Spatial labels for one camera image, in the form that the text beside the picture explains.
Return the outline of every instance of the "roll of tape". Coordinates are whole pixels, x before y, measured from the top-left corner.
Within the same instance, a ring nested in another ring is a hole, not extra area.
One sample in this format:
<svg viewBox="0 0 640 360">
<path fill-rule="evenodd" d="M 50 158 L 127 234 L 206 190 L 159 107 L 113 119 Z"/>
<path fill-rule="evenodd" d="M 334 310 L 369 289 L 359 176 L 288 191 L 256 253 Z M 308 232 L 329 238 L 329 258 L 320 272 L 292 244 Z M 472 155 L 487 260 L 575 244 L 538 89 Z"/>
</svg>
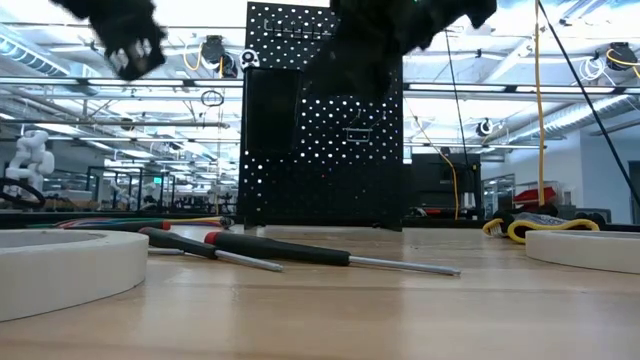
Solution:
<svg viewBox="0 0 640 360">
<path fill-rule="evenodd" d="M 562 265 L 640 274 L 640 234 L 528 231 L 527 256 Z"/>
<path fill-rule="evenodd" d="M 131 289 L 144 280 L 147 247 L 137 233 L 0 231 L 0 321 Z"/>
</svg>

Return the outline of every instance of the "black pegboard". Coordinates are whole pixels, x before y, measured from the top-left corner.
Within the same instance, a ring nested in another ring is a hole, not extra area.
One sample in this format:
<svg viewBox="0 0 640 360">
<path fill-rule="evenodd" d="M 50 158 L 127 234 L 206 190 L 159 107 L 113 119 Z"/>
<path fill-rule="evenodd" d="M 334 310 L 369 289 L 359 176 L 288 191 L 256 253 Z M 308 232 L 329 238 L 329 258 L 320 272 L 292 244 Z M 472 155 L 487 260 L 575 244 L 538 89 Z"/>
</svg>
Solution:
<svg viewBox="0 0 640 360">
<path fill-rule="evenodd" d="M 328 8 L 249 2 L 246 46 L 256 51 L 261 67 L 304 70 L 336 26 Z M 291 154 L 250 153 L 243 140 L 238 213 L 245 224 L 324 219 L 332 225 L 353 219 L 399 229 L 401 61 L 392 78 L 380 103 L 353 96 L 302 99 Z"/>
</svg>

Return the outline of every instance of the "wire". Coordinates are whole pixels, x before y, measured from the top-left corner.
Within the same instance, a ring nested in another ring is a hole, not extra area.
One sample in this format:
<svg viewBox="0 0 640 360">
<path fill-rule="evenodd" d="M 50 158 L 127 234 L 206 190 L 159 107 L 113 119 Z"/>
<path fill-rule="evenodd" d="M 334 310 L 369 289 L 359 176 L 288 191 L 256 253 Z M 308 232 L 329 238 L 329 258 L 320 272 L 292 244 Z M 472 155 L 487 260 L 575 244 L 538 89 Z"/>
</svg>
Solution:
<svg viewBox="0 0 640 360">
<path fill-rule="evenodd" d="M 540 4 L 536 1 L 536 31 L 535 31 L 535 72 L 536 99 L 538 102 L 538 125 L 540 126 L 540 149 L 538 150 L 538 205 L 544 205 L 544 110 L 542 109 L 542 92 L 540 91 Z"/>
<path fill-rule="evenodd" d="M 407 103 L 407 109 L 409 109 L 409 112 L 411 112 L 411 116 L 413 117 L 413 120 L 415 120 L 416 124 L 418 124 L 418 128 L 420 129 L 420 131 L 422 131 L 422 135 L 424 135 L 424 137 L 427 139 L 427 141 L 429 141 L 429 143 L 431 144 L 431 147 L 433 147 L 438 154 L 440 155 L 440 157 L 442 158 L 442 160 L 444 160 L 449 167 L 451 168 L 451 175 L 453 177 L 453 198 L 455 201 L 455 213 L 453 215 L 453 219 L 454 220 L 458 220 L 458 213 L 460 212 L 460 203 L 458 200 L 458 176 L 456 174 L 456 168 L 455 166 L 453 166 L 453 164 L 451 163 L 451 161 L 449 161 L 449 159 L 444 156 L 444 154 L 440 151 L 440 149 L 438 149 L 437 147 L 433 146 L 433 141 L 431 141 L 431 139 L 429 139 L 429 136 L 427 135 L 427 132 L 424 131 L 424 129 L 422 128 L 422 125 L 420 125 L 420 121 L 418 121 L 418 117 L 413 113 L 413 110 L 411 110 L 411 106 L 409 106 L 409 102 L 407 101 L 407 98 L 404 97 L 404 95 L 402 96 L 402 98 L 404 99 L 404 101 Z"/>
<path fill-rule="evenodd" d="M 620 156 L 618 155 L 618 152 L 616 151 L 616 148 L 613 145 L 613 142 L 611 141 L 611 137 L 609 136 L 609 133 L 607 132 L 607 129 L 604 127 L 604 124 L 602 124 L 602 120 L 600 119 L 600 115 L 598 115 L 598 112 L 596 111 L 595 107 L 593 106 L 593 103 L 591 102 L 591 98 L 589 98 L 589 94 L 587 94 L 587 90 L 584 88 L 584 85 L 582 85 L 582 81 L 580 81 L 580 77 L 578 76 L 578 73 L 576 72 L 576 69 L 573 67 L 573 64 L 571 63 L 571 61 L 569 61 L 569 55 L 567 54 L 567 51 L 565 50 L 564 45 L 562 45 L 562 42 L 560 41 L 560 37 L 558 37 L 558 34 L 556 33 L 556 30 L 553 28 L 553 25 L 551 25 L 551 22 L 549 21 L 549 16 L 547 15 L 547 12 L 545 11 L 544 6 L 542 6 L 542 2 L 540 2 L 539 0 L 537 2 L 539 3 L 540 11 L 542 11 L 542 14 L 544 15 L 544 17 L 547 20 L 547 23 L 549 25 L 549 30 L 551 30 L 551 33 L 553 34 L 553 37 L 555 38 L 556 42 L 558 43 L 558 47 L 560 47 L 560 51 L 562 51 L 562 56 L 564 56 L 565 60 L 567 60 L 567 64 L 569 65 L 569 69 L 571 70 L 571 73 L 573 74 L 573 76 L 575 77 L 576 81 L 578 82 L 578 86 L 580 86 L 580 90 L 582 90 L 582 95 L 584 95 L 584 99 L 586 100 L 587 105 L 589 105 L 589 108 L 591 109 L 591 112 L 593 113 L 593 117 L 596 120 L 596 123 L 598 123 L 598 127 L 600 128 L 600 131 L 602 132 L 602 135 L 604 136 L 605 140 L 607 141 L 607 145 L 609 146 L 609 150 L 611 150 L 611 154 L 613 155 L 614 159 L 616 160 L 616 164 L 618 165 L 618 169 L 620 169 L 620 172 L 622 173 L 622 176 L 624 177 L 624 180 L 627 183 L 627 186 L 629 187 L 629 190 L 631 191 L 631 195 L 633 196 L 633 200 L 635 200 L 636 204 L 640 205 L 640 196 L 638 196 L 638 192 L 636 191 L 635 187 L 633 186 L 633 183 L 631 182 L 631 178 L 629 178 L 629 174 L 627 174 L 627 170 L 624 168 L 624 165 L 622 164 L 622 160 L 620 160 Z"/>
<path fill-rule="evenodd" d="M 196 66 L 191 66 L 189 61 L 187 60 L 187 44 L 184 45 L 184 52 L 182 53 L 182 60 L 184 61 L 184 66 L 186 66 L 189 70 L 198 71 L 200 69 L 200 64 L 202 63 L 202 45 L 204 43 L 200 43 L 198 47 L 198 60 L 196 61 Z"/>
<path fill-rule="evenodd" d="M 638 69 L 636 68 L 636 66 L 640 65 L 640 63 L 630 63 L 630 62 L 618 60 L 618 59 L 616 59 L 616 58 L 611 56 L 612 52 L 614 52 L 613 49 L 609 49 L 607 51 L 607 59 L 613 61 L 616 64 L 625 65 L 625 66 L 631 66 L 633 68 L 633 72 L 636 74 L 638 79 L 640 79 L 640 72 L 638 72 Z"/>
<path fill-rule="evenodd" d="M 458 121 L 460 123 L 460 134 L 462 136 L 462 150 L 464 151 L 464 162 L 469 169 L 469 158 L 467 157 L 467 143 L 464 139 L 464 127 L 462 126 L 462 113 L 460 112 L 460 99 L 458 99 L 458 87 L 456 86 L 456 76 L 453 72 L 453 60 L 451 58 L 451 47 L 449 46 L 449 33 L 447 29 L 444 30 L 445 38 L 447 39 L 447 54 L 449 54 L 449 69 L 451 70 L 451 83 L 453 84 L 453 94 L 456 97 L 456 107 L 458 109 Z"/>
<path fill-rule="evenodd" d="M 610 79 L 609 75 L 605 72 L 606 65 L 602 59 L 587 59 L 578 68 L 582 80 L 593 81 L 604 75 Z"/>
<path fill-rule="evenodd" d="M 200 95 L 200 102 L 206 107 L 220 106 L 224 104 L 224 95 L 213 89 L 207 90 Z"/>
</svg>

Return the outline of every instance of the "workbench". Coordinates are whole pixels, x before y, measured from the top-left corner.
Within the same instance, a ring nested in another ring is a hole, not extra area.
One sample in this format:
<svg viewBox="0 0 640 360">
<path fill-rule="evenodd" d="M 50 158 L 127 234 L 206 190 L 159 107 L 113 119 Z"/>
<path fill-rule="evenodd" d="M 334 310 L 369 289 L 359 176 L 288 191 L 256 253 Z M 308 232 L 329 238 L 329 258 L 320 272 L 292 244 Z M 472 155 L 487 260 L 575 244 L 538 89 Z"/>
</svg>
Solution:
<svg viewBox="0 0 640 360">
<path fill-rule="evenodd" d="M 203 238 L 210 228 L 174 230 Z M 154 255 L 145 282 L 132 290 L 0 323 L 0 359 L 636 360 L 640 354 L 637 275 L 529 259 L 522 245 L 480 230 L 269 226 L 248 233 L 463 273 L 292 262 L 273 273 Z"/>
</svg>

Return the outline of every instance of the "fluorescent light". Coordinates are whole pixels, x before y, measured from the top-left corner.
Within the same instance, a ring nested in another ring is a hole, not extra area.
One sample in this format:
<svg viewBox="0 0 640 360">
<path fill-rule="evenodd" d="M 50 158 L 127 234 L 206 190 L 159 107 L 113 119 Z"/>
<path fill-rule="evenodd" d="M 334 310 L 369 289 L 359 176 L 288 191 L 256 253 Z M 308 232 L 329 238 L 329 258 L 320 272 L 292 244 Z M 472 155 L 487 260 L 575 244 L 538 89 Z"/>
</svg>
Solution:
<svg viewBox="0 0 640 360">
<path fill-rule="evenodd" d="M 194 84 L 198 87 L 242 87 L 242 80 L 196 80 Z"/>
<path fill-rule="evenodd" d="M 158 160 L 154 161 L 158 164 L 193 164 L 193 165 L 215 165 L 215 162 L 209 161 L 191 161 L 191 160 Z"/>
<path fill-rule="evenodd" d="M 167 87 L 177 87 L 184 86 L 182 80 L 136 80 L 127 82 L 124 80 L 118 79 L 91 79 L 88 80 L 89 84 L 97 85 L 97 86 L 167 86 Z"/>
<path fill-rule="evenodd" d="M 461 148 L 462 144 L 459 143 L 430 143 L 428 141 L 420 142 L 420 141 L 412 141 L 404 143 L 404 146 L 434 146 L 434 147 L 452 147 L 452 148 Z M 481 144 L 467 144 L 467 148 L 481 148 Z"/>
<path fill-rule="evenodd" d="M 524 150 L 524 149 L 539 149 L 538 145 L 483 145 L 483 144 L 467 144 L 466 146 L 461 143 L 429 143 L 429 142 L 406 142 L 404 146 L 432 146 L 432 147 L 449 147 L 449 148 L 464 148 L 467 149 L 512 149 L 512 150 Z"/>
<path fill-rule="evenodd" d="M 153 154 L 149 154 L 148 152 L 141 151 L 141 150 L 122 150 L 122 152 L 129 156 L 139 157 L 139 158 L 152 158 L 155 156 Z"/>
<path fill-rule="evenodd" d="M 585 86 L 584 88 L 588 94 L 608 94 L 615 90 L 613 87 L 608 86 Z M 535 86 L 518 86 L 516 92 L 536 92 Z M 581 94 L 582 90 L 577 86 L 541 86 L 540 92 L 544 94 L 554 94 L 554 93 L 570 93 L 570 94 Z"/>
<path fill-rule="evenodd" d="M 47 130 L 51 130 L 51 131 L 55 131 L 55 132 L 59 132 L 62 134 L 67 134 L 67 135 L 78 135 L 78 134 L 83 134 L 84 132 L 71 127 L 69 125 L 60 125 L 60 124 L 36 124 L 37 127 L 43 128 L 43 129 L 47 129 Z"/>
<path fill-rule="evenodd" d="M 490 149 L 540 149 L 538 145 L 488 145 Z"/>
<path fill-rule="evenodd" d="M 239 144 L 240 139 L 198 139 L 193 142 L 203 144 Z"/>
<path fill-rule="evenodd" d="M 130 141 L 131 139 L 129 138 L 80 138 L 80 140 L 82 141 L 108 141 L 108 142 L 114 142 L 114 141 Z"/>
<path fill-rule="evenodd" d="M 181 171 L 191 171 L 191 167 L 188 165 L 171 165 L 170 167 Z"/>
<path fill-rule="evenodd" d="M 495 85 L 456 85 L 458 91 L 490 91 L 490 92 L 503 92 L 506 86 Z"/>
<path fill-rule="evenodd" d="M 78 85 L 75 79 L 65 78 L 20 78 L 20 77 L 0 77 L 2 85 Z"/>
<path fill-rule="evenodd" d="M 91 144 L 91 145 L 93 145 L 93 146 L 95 146 L 95 147 L 97 147 L 99 149 L 102 149 L 102 150 L 113 150 L 112 147 L 107 146 L 107 145 L 102 144 L 102 143 L 95 142 L 95 141 L 87 141 L 87 143 Z"/>
<path fill-rule="evenodd" d="M 409 84 L 409 90 L 503 92 L 507 87 L 499 85 Z"/>
<path fill-rule="evenodd" d="M 173 138 L 139 138 L 136 139 L 139 142 L 175 142 L 182 143 L 187 142 L 189 139 L 173 139 Z"/>
<path fill-rule="evenodd" d="M 68 136 L 49 136 L 49 140 L 51 141 L 73 141 L 75 140 L 72 137 L 68 137 Z"/>
</svg>

